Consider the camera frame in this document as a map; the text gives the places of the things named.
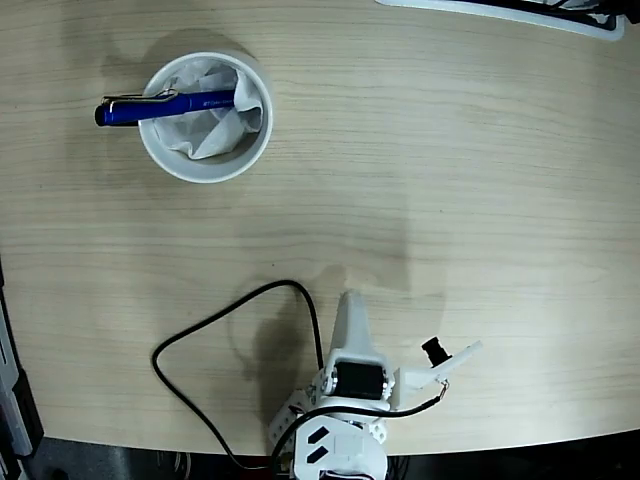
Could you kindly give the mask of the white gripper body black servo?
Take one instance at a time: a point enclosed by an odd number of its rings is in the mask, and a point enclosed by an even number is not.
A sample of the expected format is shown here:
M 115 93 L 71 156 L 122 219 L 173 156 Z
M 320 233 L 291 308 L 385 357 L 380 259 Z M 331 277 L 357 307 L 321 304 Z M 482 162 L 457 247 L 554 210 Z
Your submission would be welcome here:
M 310 404 L 313 408 L 346 406 L 389 411 L 394 383 L 384 354 L 332 349 L 325 367 L 314 378 Z

